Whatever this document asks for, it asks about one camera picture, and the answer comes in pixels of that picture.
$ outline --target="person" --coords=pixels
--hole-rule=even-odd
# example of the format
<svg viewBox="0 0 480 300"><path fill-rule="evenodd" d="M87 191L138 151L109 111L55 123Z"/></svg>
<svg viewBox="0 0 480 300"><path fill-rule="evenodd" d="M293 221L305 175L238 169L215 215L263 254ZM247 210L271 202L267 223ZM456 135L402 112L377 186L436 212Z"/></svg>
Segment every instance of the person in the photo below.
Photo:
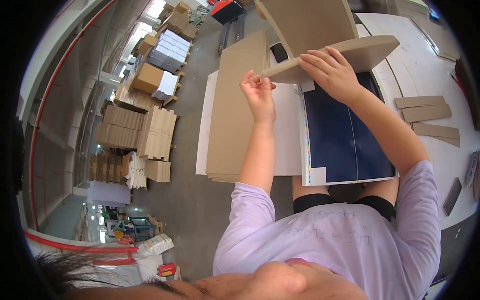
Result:
<svg viewBox="0 0 480 300"><path fill-rule="evenodd" d="M327 51L302 54L300 66L366 124L400 181L368 183L357 202L344 204L335 203L327 187L302 186L300 178L293 177L294 214L276 221L269 196L275 165L275 85L250 71L240 88L254 124L232 193L230 224L215 254L214 276L193 284L151 280L128 288L55 285L63 287L64 297L421 299L440 261L432 165L410 127L358 83L337 50ZM390 220L397 197L395 230Z"/></svg>

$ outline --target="black smartphone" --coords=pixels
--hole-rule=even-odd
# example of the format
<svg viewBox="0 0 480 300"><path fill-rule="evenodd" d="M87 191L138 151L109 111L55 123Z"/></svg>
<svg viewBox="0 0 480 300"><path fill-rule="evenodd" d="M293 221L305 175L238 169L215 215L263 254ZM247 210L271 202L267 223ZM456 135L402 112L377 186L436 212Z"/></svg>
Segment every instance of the black smartphone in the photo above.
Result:
<svg viewBox="0 0 480 300"><path fill-rule="evenodd" d="M458 196L460 195L461 191L462 191L462 183L460 182L460 179L457 177L452 186L452 189L450 190L450 193L448 194L447 201L445 201L444 203L444 211L447 214L447 216L449 216L450 213L452 213L453 207L455 206L456 200L458 199Z"/></svg>
<svg viewBox="0 0 480 300"><path fill-rule="evenodd" d="M281 63L284 60L288 59L287 52L285 48L283 48L282 44L277 43L270 47L271 51L273 52L273 56L278 63Z"/></svg>

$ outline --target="pallet jack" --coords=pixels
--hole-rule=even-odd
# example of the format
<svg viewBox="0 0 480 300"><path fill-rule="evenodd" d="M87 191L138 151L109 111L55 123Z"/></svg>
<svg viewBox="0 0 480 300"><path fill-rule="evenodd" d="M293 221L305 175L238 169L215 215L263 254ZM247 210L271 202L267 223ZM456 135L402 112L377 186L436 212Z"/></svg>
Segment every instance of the pallet jack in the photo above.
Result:
<svg viewBox="0 0 480 300"><path fill-rule="evenodd" d="M228 33L230 26L235 23L235 43L242 40L244 36L246 10L241 3L236 0L222 0L212 9L211 15L220 24L223 25L222 37L218 45L218 54L227 47Z"/></svg>

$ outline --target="concrete floor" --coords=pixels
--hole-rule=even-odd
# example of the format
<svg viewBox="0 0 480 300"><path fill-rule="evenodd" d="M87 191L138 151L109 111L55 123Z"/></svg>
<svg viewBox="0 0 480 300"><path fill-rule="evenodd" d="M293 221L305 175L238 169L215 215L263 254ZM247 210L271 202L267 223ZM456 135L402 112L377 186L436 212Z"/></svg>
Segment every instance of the concrete floor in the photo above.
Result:
<svg viewBox="0 0 480 300"><path fill-rule="evenodd" d="M268 21L256 14L253 3L246 9L245 36L265 29L268 42L278 42ZM208 75L218 70L220 64L217 48L222 28L210 16L200 26L192 54L187 59L188 65L183 70L186 75L181 81L182 88L177 91L179 100L168 107L181 116L173 135L177 148L170 154L170 183L149 180L150 191L135 190L133 203L127 210L131 216L150 213L163 222L163 231L175 245L170 254L181 267L184 280L190 282L212 275L215 250L228 226L230 195L234 188L234 184L212 182L207 176L195 175L205 87ZM234 29L231 29L229 45L233 40ZM333 187L331 193L333 190L345 191L345 188ZM271 198L277 220L293 213L291 195L291 177L275 177Z"/></svg>

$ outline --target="lavender shirt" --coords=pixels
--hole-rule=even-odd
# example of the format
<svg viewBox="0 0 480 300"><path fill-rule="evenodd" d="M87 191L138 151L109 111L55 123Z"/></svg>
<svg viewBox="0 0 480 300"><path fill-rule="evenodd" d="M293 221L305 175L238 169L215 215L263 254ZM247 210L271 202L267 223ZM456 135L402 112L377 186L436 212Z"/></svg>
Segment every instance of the lavender shirt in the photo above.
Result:
<svg viewBox="0 0 480 300"><path fill-rule="evenodd" d="M316 206L275 222L270 197L238 182L231 207L214 275L253 273L267 262L298 257L342 275L376 300L421 299L438 271L438 193L428 161L401 179L396 231L362 204Z"/></svg>

